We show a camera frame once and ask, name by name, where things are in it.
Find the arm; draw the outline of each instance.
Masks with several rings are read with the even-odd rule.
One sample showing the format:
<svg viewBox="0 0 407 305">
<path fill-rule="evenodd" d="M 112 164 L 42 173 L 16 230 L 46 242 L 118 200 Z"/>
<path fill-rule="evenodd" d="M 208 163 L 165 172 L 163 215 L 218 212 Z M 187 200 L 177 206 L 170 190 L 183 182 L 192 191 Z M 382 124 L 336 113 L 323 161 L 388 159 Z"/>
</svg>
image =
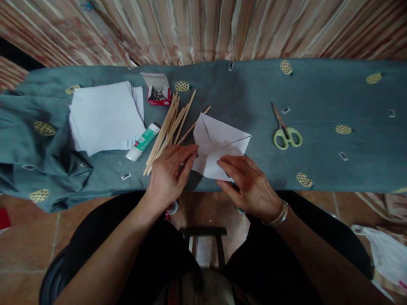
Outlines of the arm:
<svg viewBox="0 0 407 305">
<path fill-rule="evenodd" d="M 141 242 L 184 189 L 197 148 L 198 145 L 174 145 L 153 162 L 150 184 L 143 198 L 79 270 L 55 304 L 117 302 Z"/>
<path fill-rule="evenodd" d="M 225 156 L 218 165 L 240 188 L 237 192 L 227 182 L 217 181 L 236 206 L 265 223 L 278 217 L 282 200 L 251 159 Z M 324 303 L 392 304 L 355 266 L 303 223 L 291 208 L 286 220 L 275 230 L 298 258 Z"/>
</svg>

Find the scissors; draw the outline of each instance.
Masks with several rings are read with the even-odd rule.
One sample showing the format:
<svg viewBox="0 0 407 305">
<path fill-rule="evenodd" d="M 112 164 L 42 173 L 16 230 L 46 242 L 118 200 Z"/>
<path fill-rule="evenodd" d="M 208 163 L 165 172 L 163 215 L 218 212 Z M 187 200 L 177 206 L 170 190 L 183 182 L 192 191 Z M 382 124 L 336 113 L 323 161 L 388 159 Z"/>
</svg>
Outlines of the scissors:
<svg viewBox="0 0 407 305">
<path fill-rule="evenodd" d="M 290 144 L 292 147 L 300 147 L 302 144 L 302 136 L 301 134 L 296 131 L 294 128 L 287 127 L 283 120 L 281 119 L 281 116 L 279 112 L 277 111 L 276 107 L 274 106 L 273 102 L 271 102 L 271 105 L 273 106 L 274 113 L 276 115 L 277 121 L 279 122 L 279 128 L 276 130 L 276 132 L 273 135 L 273 143 L 274 145 L 279 149 L 279 150 L 286 150 L 288 148 L 288 144 Z M 291 136 L 292 134 L 295 134 L 298 138 L 298 142 L 295 143 L 293 137 Z M 277 138 L 280 137 L 281 140 L 283 141 L 283 146 L 280 146 L 277 143 Z"/>
</svg>

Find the white glue stick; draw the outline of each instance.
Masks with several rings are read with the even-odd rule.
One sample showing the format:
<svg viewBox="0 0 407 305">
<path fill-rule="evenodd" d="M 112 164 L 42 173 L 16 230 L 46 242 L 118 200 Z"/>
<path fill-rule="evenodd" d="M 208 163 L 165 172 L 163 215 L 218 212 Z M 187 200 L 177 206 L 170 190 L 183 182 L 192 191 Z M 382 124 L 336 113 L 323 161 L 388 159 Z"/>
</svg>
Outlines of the white glue stick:
<svg viewBox="0 0 407 305">
<path fill-rule="evenodd" d="M 150 145 L 151 141 L 160 132 L 157 125 L 151 123 L 143 135 L 136 141 L 134 146 L 127 152 L 126 158 L 132 161 L 137 161 L 145 149 Z"/>
</svg>

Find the white plastic bag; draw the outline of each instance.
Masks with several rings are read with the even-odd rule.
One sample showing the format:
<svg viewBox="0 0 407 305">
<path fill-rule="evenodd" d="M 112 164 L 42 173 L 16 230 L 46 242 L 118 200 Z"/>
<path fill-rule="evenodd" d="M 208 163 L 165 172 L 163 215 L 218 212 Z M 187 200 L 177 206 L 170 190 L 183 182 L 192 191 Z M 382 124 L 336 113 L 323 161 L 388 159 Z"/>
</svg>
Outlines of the white plastic bag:
<svg viewBox="0 0 407 305">
<path fill-rule="evenodd" d="M 386 279 L 407 291 L 407 247 L 386 233 L 359 225 L 352 225 L 357 235 L 370 241 L 373 264 Z"/>
</svg>

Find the tiled floor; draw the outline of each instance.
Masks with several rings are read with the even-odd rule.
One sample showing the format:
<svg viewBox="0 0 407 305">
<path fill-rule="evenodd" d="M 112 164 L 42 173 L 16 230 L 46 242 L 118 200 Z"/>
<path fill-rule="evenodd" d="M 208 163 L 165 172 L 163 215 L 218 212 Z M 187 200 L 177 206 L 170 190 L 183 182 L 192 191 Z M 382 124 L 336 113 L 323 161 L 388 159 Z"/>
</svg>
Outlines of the tiled floor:
<svg viewBox="0 0 407 305">
<path fill-rule="evenodd" d="M 347 225 L 381 225 L 386 221 L 353 193 L 304 191 L 301 195 L 334 214 Z M 39 288 L 52 259 L 69 242 L 73 232 L 94 208 L 109 200 L 98 198 L 56 214 L 46 214 L 32 202 L 0 196 L 12 228 L 0 235 L 0 300 L 2 304 L 37 304 Z M 184 193 L 179 211 L 170 221 L 177 227 L 225 227 L 225 258 L 246 239 L 249 222 L 238 213 L 222 193 Z M 197 261 L 201 266 L 217 266 L 213 238 L 195 240 Z"/>
</svg>

